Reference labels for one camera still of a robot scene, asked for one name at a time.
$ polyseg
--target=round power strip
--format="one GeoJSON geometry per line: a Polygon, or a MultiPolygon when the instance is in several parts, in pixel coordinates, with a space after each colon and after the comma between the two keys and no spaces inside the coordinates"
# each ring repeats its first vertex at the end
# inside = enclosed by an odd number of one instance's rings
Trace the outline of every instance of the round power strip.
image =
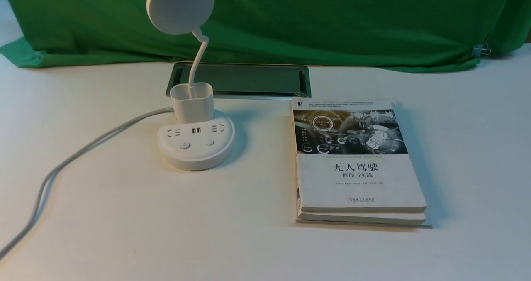
{"type": "Polygon", "coordinates": [[[170,124],[159,128],[159,149],[173,166],[198,171],[218,166],[231,154],[234,124],[216,110],[206,122],[170,124]]]}

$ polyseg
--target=white tabletop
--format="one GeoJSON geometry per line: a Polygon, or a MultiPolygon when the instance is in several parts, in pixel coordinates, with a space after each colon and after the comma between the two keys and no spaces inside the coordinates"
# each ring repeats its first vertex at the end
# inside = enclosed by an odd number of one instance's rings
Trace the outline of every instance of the white tabletop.
{"type": "MultiPolygon", "coordinates": [[[[18,69],[0,56],[0,246],[42,178],[106,130],[166,107],[171,64],[18,69]]],[[[531,48],[471,71],[310,69],[316,98],[390,98],[432,230],[294,223],[287,101],[216,100],[237,149],[210,171],[164,164],[131,127],[69,165],[0,262],[0,280],[529,280],[531,48]]]]}

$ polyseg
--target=book cover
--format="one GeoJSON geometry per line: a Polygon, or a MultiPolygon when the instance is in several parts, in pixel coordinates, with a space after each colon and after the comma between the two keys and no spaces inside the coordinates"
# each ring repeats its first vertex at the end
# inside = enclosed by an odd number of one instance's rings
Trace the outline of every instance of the book cover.
{"type": "Polygon", "coordinates": [[[426,208],[390,101],[292,100],[302,212],[426,208]]]}

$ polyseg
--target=round lamp head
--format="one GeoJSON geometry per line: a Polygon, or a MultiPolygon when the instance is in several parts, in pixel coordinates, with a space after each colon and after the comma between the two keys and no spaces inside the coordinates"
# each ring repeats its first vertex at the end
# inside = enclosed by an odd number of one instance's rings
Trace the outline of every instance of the round lamp head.
{"type": "Polygon", "coordinates": [[[182,35],[203,25],[214,9],[214,0],[147,0],[153,26],[164,33],[182,35]]]}

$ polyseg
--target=white wall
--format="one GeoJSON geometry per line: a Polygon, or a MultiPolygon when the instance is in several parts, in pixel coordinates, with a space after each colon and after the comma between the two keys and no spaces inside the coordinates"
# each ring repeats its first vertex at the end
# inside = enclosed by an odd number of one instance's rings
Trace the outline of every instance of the white wall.
{"type": "Polygon", "coordinates": [[[22,37],[22,30],[7,0],[0,0],[0,46],[22,37]]]}

